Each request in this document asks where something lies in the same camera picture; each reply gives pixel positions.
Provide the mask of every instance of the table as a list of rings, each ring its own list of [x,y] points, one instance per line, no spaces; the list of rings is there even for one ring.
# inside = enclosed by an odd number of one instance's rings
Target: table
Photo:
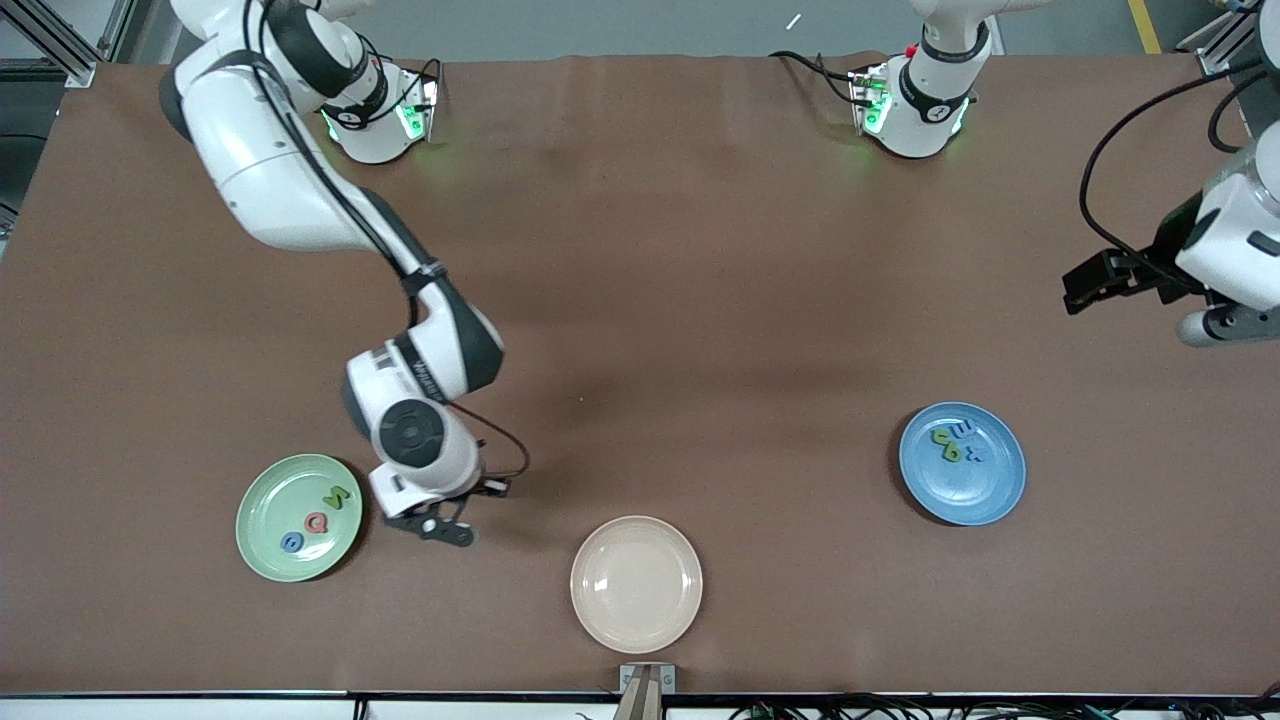
[[[627,657],[579,626],[567,579],[626,514],[700,553],[701,612],[655,655],[685,691],[1272,679],[1277,346],[1183,347],[1190,302],[1068,318],[1060,297],[1102,247],[1085,156],[1192,59],[995,58],[923,161],[780,60],[447,68],[434,145],[338,164],[500,328],[504,372],[468,400],[535,466],[468,507],[472,548],[371,518],[296,585],[242,564],[236,507],[291,454],[374,465],[339,378],[403,301],[372,254],[248,238],[161,118],[161,72],[68,94],[0,266],[0,688],[612,688]],[[1152,110],[1100,164],[1121,237],[1222,161],[1222,91]],[[893,478],[895,433],[947,398],[1027,451],[995,525],[931,521]]]

